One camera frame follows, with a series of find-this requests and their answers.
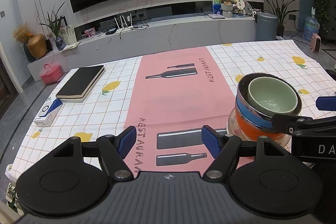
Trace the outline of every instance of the orange bowl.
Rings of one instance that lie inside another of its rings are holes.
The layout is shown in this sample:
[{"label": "orange bowl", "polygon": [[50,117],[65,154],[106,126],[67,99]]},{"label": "orange bowl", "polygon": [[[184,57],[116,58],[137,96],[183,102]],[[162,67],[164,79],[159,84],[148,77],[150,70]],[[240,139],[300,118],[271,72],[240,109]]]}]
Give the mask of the orange bowl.
[{"label": "orange bowl", "polygon": [[256,141],[259,136],[267,136],[274,141],[279,140],[284,136],[283,133],[265,133],[256,128],[253,128],[242,119],[237,109],[236,109],[236,119],[240,129],[244,132],[244,134],[254,141]]}]

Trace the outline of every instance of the green ceramic bowl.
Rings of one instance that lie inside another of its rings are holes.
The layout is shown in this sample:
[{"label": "green ceramic bowl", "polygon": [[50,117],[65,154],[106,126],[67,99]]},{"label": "green ceramic bowl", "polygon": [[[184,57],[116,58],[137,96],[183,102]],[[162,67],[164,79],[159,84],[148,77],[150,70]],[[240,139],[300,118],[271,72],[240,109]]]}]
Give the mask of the green ceramic bowl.
[{"label": "green ceramic bowl", "polygon": [[259,77],[248,86],[248,102],[256,110],[272,117],[276,113],[292,114],[297,106],[297,96],[283,81]]}]

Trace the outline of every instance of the blue and white box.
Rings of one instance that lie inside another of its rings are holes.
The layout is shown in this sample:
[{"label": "blue and white box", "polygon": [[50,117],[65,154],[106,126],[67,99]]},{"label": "blue and white box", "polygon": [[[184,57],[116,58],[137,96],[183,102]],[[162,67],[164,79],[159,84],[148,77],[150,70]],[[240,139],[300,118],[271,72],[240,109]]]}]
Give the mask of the blue and white box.
[{"label": "blue and white box", "polygon": [[51,126],[61,106],[61,100],[55,95],[50,95],[36,115],[34,123],[39,127]]}]

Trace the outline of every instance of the bottle print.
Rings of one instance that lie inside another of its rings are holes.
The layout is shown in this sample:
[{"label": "bottle print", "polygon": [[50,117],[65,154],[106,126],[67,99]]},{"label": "bottle print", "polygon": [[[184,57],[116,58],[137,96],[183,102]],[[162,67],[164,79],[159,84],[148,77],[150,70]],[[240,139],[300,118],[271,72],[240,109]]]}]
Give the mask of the bottle print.
[{"label": "bottle print", "polygon": [[195,64],[194,63],[190,63],[190,64],[183,64],[183,65],[177,65],[177,66],[172,66],[172,67],[167,67],[168,69],[172,69],[172,68],[186,68],[186,67],[194,67]]},{"label": "bottle print", "polygon": [[[181,131],[158,133],[156,137],[156,149],[170,149],[203,144],[202,129],[187,129]],[[220,135],[227,134],[226,128],[215,129]]]},{"label": "bottle print", "polygon": [[181,76],[189,76],[189,75],[196,75],[197,70],[196,68],[189,68],[189,69],[177,69],[177,70],[170,70],[165,71],[161,74],[147,76],[146,79],[151,78],[174,78],[174,77],[181,77]]},{"label": "bottle print", "polygon": [[156,156],[156,166],[186,164],[192,160],[206,157],[207,157],[206,153],[200,153],[200,154],[179,153],[170,155],[158,155]]}]

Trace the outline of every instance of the white checkered tablecloth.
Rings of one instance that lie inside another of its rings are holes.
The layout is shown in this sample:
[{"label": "white checkered tablecloth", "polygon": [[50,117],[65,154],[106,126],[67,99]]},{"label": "white checkered tablecloth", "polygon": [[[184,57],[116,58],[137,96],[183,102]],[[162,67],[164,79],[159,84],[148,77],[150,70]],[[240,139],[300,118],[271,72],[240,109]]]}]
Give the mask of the white checkered tablecloth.
[{"label": "white checkered tablecloth", "polygon": [[[302,93],[301,115],[314,118],[336,115],[336,112],[319,111],[315,106],[317,97],[334,94],[336,82],[292,40],[235,43],[207,48],[234,95],[240,77],[253,72],[267,72],[285,79]],[[135,57],[105,63],[104,74],[82,103],[63,104],[49,128],[39,128],[33,123],[18,150],[9,171],[9,179],[15,182],[26,169],[75,133],[92,134],[90,141],[106,134],[120,134],[140,61],[141,57]],[[56,94],[75,71],[71,70],[52,94]],[[102,95],[103,87],[113,81],[121,83],[111,91],[111,95]],[[42,131],[38,138],[32,138],[39,130]],[[100,168],[97,158],[84,158],[84,161]]]}]

